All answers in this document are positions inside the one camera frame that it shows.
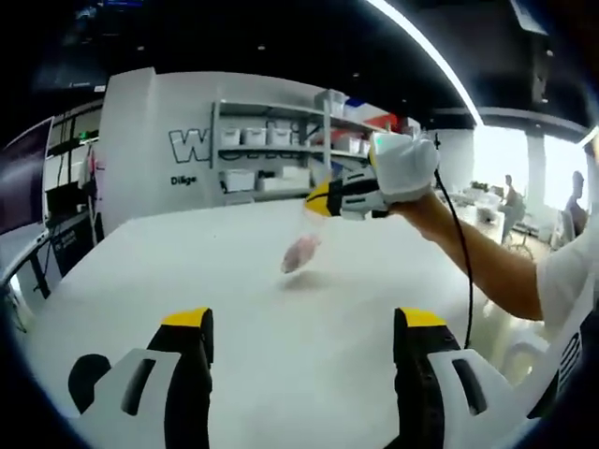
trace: seated person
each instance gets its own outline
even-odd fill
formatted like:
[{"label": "seated person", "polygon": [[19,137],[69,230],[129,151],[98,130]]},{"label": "seated person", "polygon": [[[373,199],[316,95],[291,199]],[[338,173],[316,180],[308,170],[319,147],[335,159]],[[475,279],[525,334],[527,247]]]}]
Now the seated person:
[{"label": "seated person", "polygon": [[582,234],[587,225],[587,212],[578,205],[578,200],[582,198],[582,187],[584,186],[584,178],[579,171],[572,174],[572,195],[568,199],[564,210],[570,212],[572,222],[574,224],[574,237]]}]

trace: shelf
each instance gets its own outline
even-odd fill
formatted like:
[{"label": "shelf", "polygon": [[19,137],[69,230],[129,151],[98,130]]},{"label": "shelf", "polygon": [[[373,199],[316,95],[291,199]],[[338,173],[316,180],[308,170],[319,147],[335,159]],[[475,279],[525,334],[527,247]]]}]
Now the shelf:
[{"label": "shelf", "polygon": [[288,199],[308,196],[313,189],[286,189],[286,190],[271,190],[269,192],[255,192],[255,201],[269,201],[276,199]]},{"label": "shelf", "polygon": [[289,106],[277,103],[250,103],[240,101],[221,101],[221,115],[235,117],[272,117],[277,119],[310,119],[322,121],[322,110]]},{"label": "shelf", "polygon": [[[276,119],[306,119],[321,123],[324,111],[303,106],[281,105],[278,103],[253,103],[242,101],[221,101],[221,115],[233,117],[269,117]],[[330,125],[357,133],[386,133],[387,130],[371,124],[357,122],[345,117],[330,116]]]},{"label": "shelf", "polygon": [[347,119],[345,117],[335,117],[333,115],[330,116],[330,125],[333,128],[346,129],[357,133],[388,133],[386,129],[372,126],[371,124],[356,122],[355,120]]},{"label": "shelf", "polygon": [[349,157],[350,159],[359,159],[360,161],[365,161],[368,159],[368,156],[365,154],[352,154],[351,152],[342,152],[341,150],[331,150],[330,155]]},{"label": "shelf", "polygon": [[321,154],[323,147],[303,147],[300,145],[234,145],[221,147],[218,152],[306,152],[309,154]]},{"label": "shelf", "polygon": [[244,200],[245,198],[252,198],[256,202],[275,201],[277,199],[292,199],[292,198],[306,197],[312,192],[312,190],[313,190],[313,188],[281,189],[281,190],[271,190],[268,192],[258,192],[258,191],[232,192],[230,194],[225,194],[225,199]]}]

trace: window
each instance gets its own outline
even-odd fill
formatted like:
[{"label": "window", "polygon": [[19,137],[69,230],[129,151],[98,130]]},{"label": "window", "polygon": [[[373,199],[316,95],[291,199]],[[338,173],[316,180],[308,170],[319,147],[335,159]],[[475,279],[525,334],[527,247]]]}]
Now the window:
[{"label": "window", "polygon": [[545,204],[563,210],[572,194],[572,174],[579,171],[585,179],[581,208],[588,205],[589,182],[587,180],[587,155],[576,143],[560,138],[545,136]]},{"label": "window", "polygon": [[519,129],[478,126],[475,129],[474,180],[505,185],[512,175],[516,191],[526,195],[528,186],[528,142]]}]

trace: wire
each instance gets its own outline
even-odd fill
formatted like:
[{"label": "wire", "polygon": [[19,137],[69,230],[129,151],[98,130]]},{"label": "wire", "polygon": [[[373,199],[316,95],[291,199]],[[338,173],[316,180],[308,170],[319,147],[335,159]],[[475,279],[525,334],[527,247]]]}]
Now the wire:
[{"label": "wire", "polygon": [[460,236],[461,248],[464,251],[464,258],[466,259],[466,272],[468,274],[468,326],[466,327],[466,339],[464,342],[464,349],[468,349],[470,347],[470,334],[472,332],[472,320],[474,314],[475,307],[475,299],[474,299],[474,288],[472,281],[472,265],[470,264],[470,256],[468,255],[468,247],[466,245],[466,237],[464,237],[463,229],[461,228],[460,219],[458,218],[458,214],[453,207],[453,203],[451,202],[451,198],[447,193],[446,187],[443,185],[441,181],[441,176],[439,175],[439,170],[434,170],[434,178],[437,180],[437,184],[441,188],[443,195],[446,198],[447,204],[451,209],[451,214],[453,215],[453,220],[456,222],[456,227],[458,228],[458,235]]}]

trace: white sleeve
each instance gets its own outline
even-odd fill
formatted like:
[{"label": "white sleeve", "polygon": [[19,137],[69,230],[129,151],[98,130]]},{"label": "white sleeve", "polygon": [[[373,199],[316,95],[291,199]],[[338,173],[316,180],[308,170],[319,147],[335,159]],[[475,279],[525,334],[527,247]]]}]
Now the white sleeve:
[{"label": "white sleeve", "polygon": [[596,254],[592,242],[597,239],[597,225],[587,226],[585,232],[559,251],[541,260],[536,268],[536,285],[541,311],[549,333],[559,331],[568,318],[574,302],[590,274],[595,270]]}]

